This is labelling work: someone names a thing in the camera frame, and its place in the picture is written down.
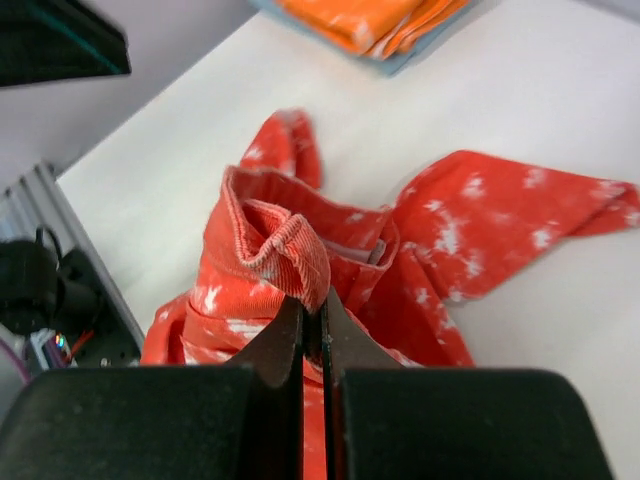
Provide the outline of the folded light blue trousers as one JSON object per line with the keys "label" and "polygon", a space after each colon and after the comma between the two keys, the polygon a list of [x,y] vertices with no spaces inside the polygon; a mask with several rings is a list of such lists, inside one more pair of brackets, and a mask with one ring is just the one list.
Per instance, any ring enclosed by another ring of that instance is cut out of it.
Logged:
{"label": "folded light blue trousers", "polygon": [[335,52],[340,52],[345,58],[349,57],[356,63],[364,65],[370,69],[376,70],[378,73],[386,76],[394,76],[404,69],[412,60],[416,60],[425,50],[433,46],[437,40],[443,39],[446,34],[453,33],[455,27],[461,27],[462,22],[471,19],[471,14],[480,12],[481,1],[470,1],[463,6],[457,13],[454,13],[449,19],[440,22],[420,36],[416,42],[409,48],[407,53],[393,53],[387,59],[370,58],[358,56],[352,53],[346,53],[338,46],[332,45],[327,39],[323,39],[319,34],[313,33],[302,22],[296,20],[293,16],[286,13],[275,1],[254,0],[249,4],[262,13],[266,13],[274,20],[293,29],[297,33],[314,38],[320,43],[328,46]]}

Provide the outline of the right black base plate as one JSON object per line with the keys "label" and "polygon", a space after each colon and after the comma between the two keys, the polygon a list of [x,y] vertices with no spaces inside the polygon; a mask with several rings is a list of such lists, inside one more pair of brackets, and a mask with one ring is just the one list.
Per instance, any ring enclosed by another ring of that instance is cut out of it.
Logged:
{"label": "right black base plate", "polygon": [[139,363],[139,342],[78,248],[63,253],[54,231],[1,242],[1,326],[30,373]]}

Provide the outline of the green plastic bin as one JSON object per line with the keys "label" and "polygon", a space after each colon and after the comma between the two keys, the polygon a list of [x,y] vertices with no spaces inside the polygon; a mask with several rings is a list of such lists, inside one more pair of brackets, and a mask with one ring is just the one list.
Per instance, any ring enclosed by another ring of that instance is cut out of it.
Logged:
{"label": "green plastic bin", "polygon": [[126,34],[85,1],[1,2],[1,86],[131,73]]}

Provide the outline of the aluminium front rail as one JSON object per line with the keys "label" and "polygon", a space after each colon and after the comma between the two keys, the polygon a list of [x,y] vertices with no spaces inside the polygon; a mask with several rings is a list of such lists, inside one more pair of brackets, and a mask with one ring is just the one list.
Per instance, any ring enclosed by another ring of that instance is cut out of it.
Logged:
{"label": "aluminium front rail", "polygon": [[[115,301],[117,310],[124,316],[126,325],[139,342],[141,352],[143,334],[140,327],[56,182],[51,167],[44,163],[36,165],[13,185],[2,190],[1,242],[34,239],[36,229],[40,226],[54,231],[63,253],[78,248],[88,255],[100,280]],[[4,335],[6,339],[16,343],[16,339],[5,329]]]}

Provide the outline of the folded orange tie-dye trousers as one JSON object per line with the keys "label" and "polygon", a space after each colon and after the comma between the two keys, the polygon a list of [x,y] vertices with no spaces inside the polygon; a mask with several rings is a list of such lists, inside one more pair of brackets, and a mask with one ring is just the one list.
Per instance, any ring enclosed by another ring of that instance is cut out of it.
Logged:
{"label": "folded orange tie-dye trousers", "polygon": [[342,50],[375,60],[409,52],[467,0],[282,0],[277,5]]}

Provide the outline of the red white tie-dye trousers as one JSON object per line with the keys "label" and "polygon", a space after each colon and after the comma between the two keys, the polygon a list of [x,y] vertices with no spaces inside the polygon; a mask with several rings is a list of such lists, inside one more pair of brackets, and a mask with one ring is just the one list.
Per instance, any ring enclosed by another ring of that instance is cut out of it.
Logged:
{"label": "red white tie-dye trousers", "polygon": [[446,304],[481,297],[558,242],[632,227],[625,182],[457,151],[378,210],[321,195],[321,161],[301,110],[274,113],[224,171],[195,284],[162,306],[141,361],[201,364],[190,381],[238,478],[251,375],[228,362],[287,298],[304,308],[303,477],[328,479],[321,308],[335,289],[399,369],[347,370],[343,479],[608,479],[581,397],[562,376],[479,369]]}

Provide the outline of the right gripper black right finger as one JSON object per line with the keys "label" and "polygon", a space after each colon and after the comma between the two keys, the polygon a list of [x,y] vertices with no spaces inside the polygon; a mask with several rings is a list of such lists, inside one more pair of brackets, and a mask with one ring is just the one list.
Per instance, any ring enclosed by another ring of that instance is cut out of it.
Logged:
{"label": "right gripper black right finger", "polygon": [[335,289],[320,313],[328,479],[343,479],[345,464],[341,382],[347,370],[399,369],[402,365],[350,317]]}

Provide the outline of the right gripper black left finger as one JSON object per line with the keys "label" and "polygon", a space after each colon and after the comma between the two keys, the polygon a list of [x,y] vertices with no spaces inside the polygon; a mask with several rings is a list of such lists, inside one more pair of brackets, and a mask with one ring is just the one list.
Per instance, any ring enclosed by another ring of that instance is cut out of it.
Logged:
{"label": "right gripper black left finger", "polygon": [[228,364],[251,375],[241,479],[303,477],[304,308],[285,299],[275,318]]}

